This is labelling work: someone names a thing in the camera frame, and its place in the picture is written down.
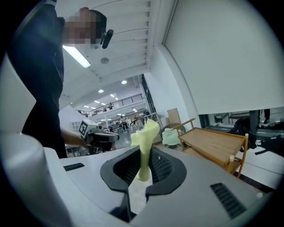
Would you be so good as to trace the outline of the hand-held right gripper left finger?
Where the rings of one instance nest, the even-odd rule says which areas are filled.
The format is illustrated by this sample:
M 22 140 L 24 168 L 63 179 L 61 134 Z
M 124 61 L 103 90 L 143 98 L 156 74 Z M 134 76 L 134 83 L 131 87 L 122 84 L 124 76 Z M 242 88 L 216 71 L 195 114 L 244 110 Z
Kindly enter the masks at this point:
M 44 148 L 53 183 L 73 223 L 121 223 L 110 214 L 121 205 L 123 194 L 109 189 L 100 176 L 107 160 L 131 147 L 102 154 L 59 159 L 55 150 Z

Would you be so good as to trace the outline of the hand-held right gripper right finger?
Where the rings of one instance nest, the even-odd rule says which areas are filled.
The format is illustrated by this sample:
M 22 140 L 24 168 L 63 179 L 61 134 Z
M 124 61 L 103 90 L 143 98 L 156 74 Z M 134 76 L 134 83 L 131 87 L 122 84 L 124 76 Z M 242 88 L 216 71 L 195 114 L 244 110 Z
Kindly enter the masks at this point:
M 253 187 L 215 163 L 187 153 L 157 147 L 183 162 L 184 182 L 172 193 L 151 196 L 131 221 L 135 227 L 244 227 L 265 207 L 272 193 L 261 196 Z M 211 185 L 223 183 L 244 205 L 245 212 L 231 219 Z

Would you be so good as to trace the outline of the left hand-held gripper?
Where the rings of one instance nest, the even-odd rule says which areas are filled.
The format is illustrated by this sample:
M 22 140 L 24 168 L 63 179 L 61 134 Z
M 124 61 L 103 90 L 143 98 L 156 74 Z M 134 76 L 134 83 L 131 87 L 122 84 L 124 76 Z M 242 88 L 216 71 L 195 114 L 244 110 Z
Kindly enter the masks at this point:
M 112 132 L 104 132 L 101 125 L 83 119 L 79 127 L 79 134 L 88 146 L 89 153 L 104 153 L 110 151 L 119 135 Z

